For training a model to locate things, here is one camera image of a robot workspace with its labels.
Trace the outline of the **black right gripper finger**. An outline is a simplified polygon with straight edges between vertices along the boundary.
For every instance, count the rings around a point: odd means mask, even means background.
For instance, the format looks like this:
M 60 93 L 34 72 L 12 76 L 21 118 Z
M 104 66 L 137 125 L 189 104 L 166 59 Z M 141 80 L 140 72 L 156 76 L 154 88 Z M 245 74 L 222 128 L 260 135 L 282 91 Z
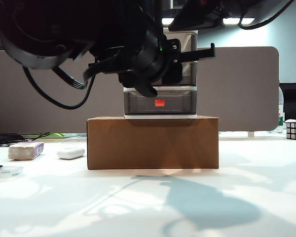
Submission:
M 169 31 L 190 31 L 215 28 L 222 24 L 220 0 L 188 0 L 172 23 Z

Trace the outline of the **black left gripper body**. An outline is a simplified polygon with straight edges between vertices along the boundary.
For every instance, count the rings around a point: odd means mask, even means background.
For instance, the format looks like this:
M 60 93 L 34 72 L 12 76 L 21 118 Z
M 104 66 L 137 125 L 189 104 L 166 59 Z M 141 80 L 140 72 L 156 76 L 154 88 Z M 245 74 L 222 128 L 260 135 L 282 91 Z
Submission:
M 160 51 L 167 64 L 194 62 L 199 59 L 214 58 L 216 56 L 214 43 L 211 43 L 207 49 L 182 52 L 179 39 L 166 39 L 160 44 Z

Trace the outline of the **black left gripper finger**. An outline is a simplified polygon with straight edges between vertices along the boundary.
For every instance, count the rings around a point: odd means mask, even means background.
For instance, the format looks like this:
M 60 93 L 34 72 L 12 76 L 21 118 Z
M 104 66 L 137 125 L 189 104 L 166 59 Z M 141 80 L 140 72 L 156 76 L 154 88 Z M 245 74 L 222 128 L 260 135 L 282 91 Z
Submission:
M 183 80 L 183 66 L 181 63 L 171 63 L 162 77 L 162 84 L 180 84 Z

